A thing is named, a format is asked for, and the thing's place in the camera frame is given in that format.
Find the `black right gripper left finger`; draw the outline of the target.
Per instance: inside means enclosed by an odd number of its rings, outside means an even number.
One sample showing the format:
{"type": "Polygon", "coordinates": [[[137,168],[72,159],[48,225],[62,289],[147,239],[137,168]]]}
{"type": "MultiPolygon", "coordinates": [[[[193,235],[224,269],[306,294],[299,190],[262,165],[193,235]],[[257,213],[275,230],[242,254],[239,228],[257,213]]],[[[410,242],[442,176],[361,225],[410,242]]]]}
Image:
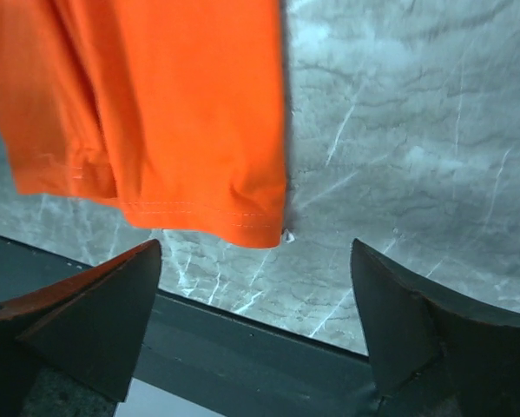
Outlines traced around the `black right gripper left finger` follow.
{"type": "Polygon", "coordinates": [[[142,350],[161,274],[144,242],[0,302],[0,416],[112,416],[142,350]]]}

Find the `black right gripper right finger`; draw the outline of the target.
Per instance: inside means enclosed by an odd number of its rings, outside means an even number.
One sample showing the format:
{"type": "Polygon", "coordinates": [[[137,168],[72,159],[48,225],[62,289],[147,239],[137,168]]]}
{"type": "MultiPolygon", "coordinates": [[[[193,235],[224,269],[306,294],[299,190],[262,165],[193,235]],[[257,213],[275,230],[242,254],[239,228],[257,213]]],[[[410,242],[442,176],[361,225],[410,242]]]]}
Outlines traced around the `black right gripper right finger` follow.
{"type": "Polygon", "coordinates": [[[351,277],[379,416],[520,416],[520,314],[462,295],[360,240],[351,277]]]}

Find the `orange t-shirt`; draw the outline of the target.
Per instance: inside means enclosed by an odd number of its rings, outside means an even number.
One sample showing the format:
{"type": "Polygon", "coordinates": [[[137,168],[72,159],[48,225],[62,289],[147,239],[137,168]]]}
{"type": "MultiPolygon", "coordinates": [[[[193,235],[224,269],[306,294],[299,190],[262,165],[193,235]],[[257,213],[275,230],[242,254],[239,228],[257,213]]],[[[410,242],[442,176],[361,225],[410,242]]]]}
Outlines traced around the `orange t-shirt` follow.
{"type": "Polygon", "coordinates": [[[138,228],[280,242],[277,1],[0,1],[0,134],[16,189],[138,228]]]}

